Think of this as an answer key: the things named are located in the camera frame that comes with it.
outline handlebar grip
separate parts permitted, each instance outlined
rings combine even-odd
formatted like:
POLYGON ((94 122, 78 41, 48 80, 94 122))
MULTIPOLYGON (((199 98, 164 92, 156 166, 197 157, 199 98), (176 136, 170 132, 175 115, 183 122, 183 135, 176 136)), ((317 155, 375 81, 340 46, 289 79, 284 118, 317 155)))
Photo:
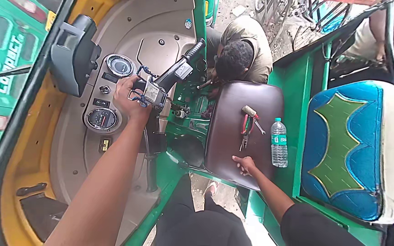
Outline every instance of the handlebar grip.
POLYGON ((145 82, 142 80, 137 80, 132 87, 132 90, 140 89, 141 91, 145 90, 145 82))
POLYGON ((185 55, 188 60, 194 58, 194 56, 201 51, 206 46, 205 40, 200 38, 199 41, 194 45, 194 47, 185 55))

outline hand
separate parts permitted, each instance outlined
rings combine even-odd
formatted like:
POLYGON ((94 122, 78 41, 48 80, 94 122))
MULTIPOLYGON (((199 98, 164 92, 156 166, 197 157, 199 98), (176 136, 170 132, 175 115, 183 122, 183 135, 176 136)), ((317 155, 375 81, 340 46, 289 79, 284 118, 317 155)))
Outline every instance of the hand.
POLYGON ((215 68, 214 68, 214 70, 212 70, 212 73, 211 73, 211 81, 213 84, 218 81, 218 75, 217 75, 217 71, 215 68))
POLYGON ((376 42, 376 60, 383 60, 386 56, 386 50, 384 46, 384 41, 376 42))
MULTIPOLYGON (((113 104, 131 120, 136 120, 145 125, 150 115, 151 105, 144 108, 140 105, 139 101, 131 101, 127 98, 133 84, 137 80, 138 77, 136 75, 120 79, 117 83, 117 89, 113 94, 113 104)), ((132 93, 132 95, 130 95, 130 97, 134 96, 137 96, 137 94, 132 93)))
POLYGON ((240 158, 238 156, 232 156, 232 159, 237 162, 237 167, 241 169, 239 172, 240 174, 245 175, 250 175, 254 177, 257 172, 260 172, 260 170, 255 166, 255 162, 250 156, 246 156, 244 158, 240 158))
POLYGON ((207 98, 209 100, 211 100, 211 99, 215 99, 217 96, 218 96, 218 88, 214 88, 214 89, 212 89, 211 92, 209 92, 209 94, 207 95, 207 98))

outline white shirt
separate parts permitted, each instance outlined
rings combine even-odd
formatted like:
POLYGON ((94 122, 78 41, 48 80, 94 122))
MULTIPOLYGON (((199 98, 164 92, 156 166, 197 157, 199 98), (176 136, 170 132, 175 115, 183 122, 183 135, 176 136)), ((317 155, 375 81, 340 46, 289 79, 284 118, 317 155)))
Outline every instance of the white shirt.
POLYGON ((352 57, 376 58, 376 40, 370 31, 369 18, 364 19, 355 31, 355 43, 343 54, 352 57))

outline sandal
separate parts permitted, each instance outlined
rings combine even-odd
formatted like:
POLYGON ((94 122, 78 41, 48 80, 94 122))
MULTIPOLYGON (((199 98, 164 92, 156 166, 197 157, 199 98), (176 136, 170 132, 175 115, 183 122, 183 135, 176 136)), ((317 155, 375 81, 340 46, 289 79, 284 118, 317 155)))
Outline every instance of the sandal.
POLYGON ((210 188, 210 187, 214 187, 214 193, 212 193, 211 192, 211 196, 214 196, 216 193, 217 193, 217 189, 218 189, 218 186, 220 185, 220 183, 219 182, 217 182, 217 181, 215 181, 215 180, 212 180, 212 181, 210 181, 208 184, 207 184, 207 187, 206 187, 206 189, 205 189, 205 192, 203 193, 203 198, 205 198, 205 194, 208 192, 208 189, 210 188))

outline person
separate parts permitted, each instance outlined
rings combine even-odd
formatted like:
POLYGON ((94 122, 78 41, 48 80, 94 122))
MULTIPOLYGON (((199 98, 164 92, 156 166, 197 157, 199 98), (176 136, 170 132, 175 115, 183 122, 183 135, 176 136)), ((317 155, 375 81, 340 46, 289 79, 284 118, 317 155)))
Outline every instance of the person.
POLYGON ((355 42, 343 55, 368 60, 385 58, 386 10, 378 10, 365 19, 355 31, 355 42))
POLYGON ((233 20, 223 33, 206 28, 207 64, 212 82, 241 80, 267 83, 273 59, 261 25, 248 15, 233 20))
MULTIPOLYGON (((121 79, 114 105, 129 120, 121 135, 98 160, 83 182, 45 246, 110 245, 116 243, 131 188, 136 156, 151 107, 141 107, 127 96, 136 76, 121 79)), ((307 204, 295 204, 255 166, 251 157, 232 157, 238 172, 253 176, 287 245, 361 246, 337 223, 307 204)), ((205 192, 205 210, 194 212, 189 176, 184 176, 157 222, 157 246, 251 245, 241 220, 215 204, 216 186, 205 192)))

